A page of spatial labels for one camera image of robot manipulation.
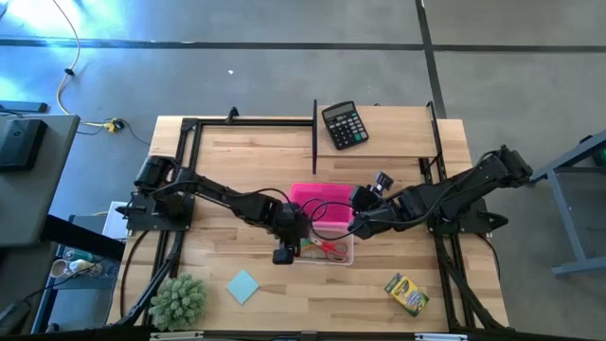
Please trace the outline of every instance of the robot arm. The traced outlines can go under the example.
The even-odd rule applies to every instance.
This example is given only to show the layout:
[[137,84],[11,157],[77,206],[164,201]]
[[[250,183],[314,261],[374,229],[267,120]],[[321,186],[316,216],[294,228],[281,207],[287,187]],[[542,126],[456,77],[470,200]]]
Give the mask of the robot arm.
[[[174,181],[166,179],[177,171]],[[279,240],[274,251],[274,264],[292,264],[299,256],[300,239],[309,236],[310,220],[297,204],[282,203],[262,194],[264,188],[250,193],[239,193],[218,184],[189,168],[177,168],[171,157],[150,156],[137,175],[134,185],[139,194],[155,201],[155,213],[167,220],[178,220],[182,215],[184,197],[196,195],[225,208],[246,223],[262,227]],[[137,207],[128,209],[132,216]]]
[[[477,165],[434,185],[417,185],[404,188],[386,198],[383,191],[393,181],[383,173],[377,176],[376,187],[356,187],[350,201],[356,212],[348,230],[368,239],[391,228],[404,231],[422,224],[430,216],[444,222],[455,222],[470,214],[470,209],[484,207],[478,201],[497,188],[518,188],[528,182],[532,168],[520,154],[506,146],[485,153]],[[487,219],[500,218],[499,225],[507,219],[492,214]]]

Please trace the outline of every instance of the plastic bin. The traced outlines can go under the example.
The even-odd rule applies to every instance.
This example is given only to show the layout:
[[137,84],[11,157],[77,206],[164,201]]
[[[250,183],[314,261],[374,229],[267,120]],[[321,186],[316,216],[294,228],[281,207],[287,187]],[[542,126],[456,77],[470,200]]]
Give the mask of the plastic bin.
[[[291,187],[291,200],[294,203],[305,205],[304,210],[311,215],[313,210],[322,204],[322,201],[334,201],[349,203],[351,186],[334,184],[296,183]],[[318,208],[316,217],[320,217],[317,223],[342,223],[347,224],[352,220],[351,208],[342,205],[327,205]]]
[[[348,203],[351,190],[352,187],[347,185],[297,183],[293,184],[291,187],[291,200],[302,206],[305,205],[304,211],[311,215],[312,212],[325,201]],[[353,216],[351,215],[352,209],[342,205],[327,205],[325,208],[326,213],[324,213],[325,209],[323,207],[318,208],[315,212],[315,217],[320,218],[317,219],[316,222],[313,222],[313,228],[319,234],[327,238],[338,237],[347,233],[349,222],[353,219]],[[316,237],[312,231],[310,231],[310,237]],[[348,246],[347,261],[335,262],[323,259],[325,256],[324,252],[319,248],[313,247],[303,251],[300,257],[295,258],[295,262],[351,265],[353,263],[353,235],[346,236],[338,241],[330,242],[343,242]]]
[[[348,231],[347,224],[330,224],[330,223],[313,223],[313,229],[319,234],[327,238],[333,238],[343,235]],[[316,236],[310,231],[310,237]],[[348,259],[344,262],[336,262],[328,260],[325,257],[324,251],[319,247],[312,247],[307,250],[301,251],[301,256],[294,259],[294,262],[300,263],[315,263],[315,264],[326,264],[326,265],[351,265],[353,264],[353,235],[348,235],[338,241],[330,242],[342,242],[348,246],[347,257]]]

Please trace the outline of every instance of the green plant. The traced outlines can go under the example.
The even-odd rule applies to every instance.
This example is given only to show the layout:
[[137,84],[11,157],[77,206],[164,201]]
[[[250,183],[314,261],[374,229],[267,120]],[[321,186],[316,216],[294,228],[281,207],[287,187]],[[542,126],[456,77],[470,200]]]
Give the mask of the green plant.
[[169,278],[151,298],[153,325],[160,331],[186,329],[204,313],[205,299],[201,280],[192,279],[188,274]]

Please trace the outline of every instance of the concrete floor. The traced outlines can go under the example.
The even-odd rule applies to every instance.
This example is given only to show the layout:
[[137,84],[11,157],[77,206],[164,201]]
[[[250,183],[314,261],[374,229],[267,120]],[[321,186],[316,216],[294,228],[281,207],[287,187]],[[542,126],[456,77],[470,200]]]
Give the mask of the concrete floor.
[[[61,3],[89,39],[421,42],[413,0]],[[435,44],[606,44],[606,3],[598,0],[425,0],[425,7]],[[13,1],[0,38],[23,37],[71,33],[50,1]],[[59,113],[55,91],[74,53],[1,46],[3,99],[45,101]],[[436,59],[447,116],[464,119],[474,157],[506,143],[536,169],[606,127],[604,54],[439,52]],[[158,115],[226,115],[231,106],[243,115],[309,115],[313,99],[422,105],[432,96],[420,51],[86,48],[76,71],[63,93],[70,111],[89,120],[123,117],[146,140]],[[51,212],[90,214],[127,200],[146,154],[128,134],[78,135]],[[547,183],[496,191],[488,201],[510,218],[494,244],[511,326],[605,338],[606,274],[551,276],[550,266],[573,256]]]

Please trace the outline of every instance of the sticky note pad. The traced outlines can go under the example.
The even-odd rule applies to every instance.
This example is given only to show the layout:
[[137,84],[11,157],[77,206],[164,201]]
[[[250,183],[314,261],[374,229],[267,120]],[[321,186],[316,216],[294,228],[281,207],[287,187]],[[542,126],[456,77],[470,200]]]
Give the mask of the sticky note pad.
[[257,288],[258,283],[245,270],[240,271],[240,273],[227,284],[227,290],[240,304],[244,304],[246,299],[248,299]]

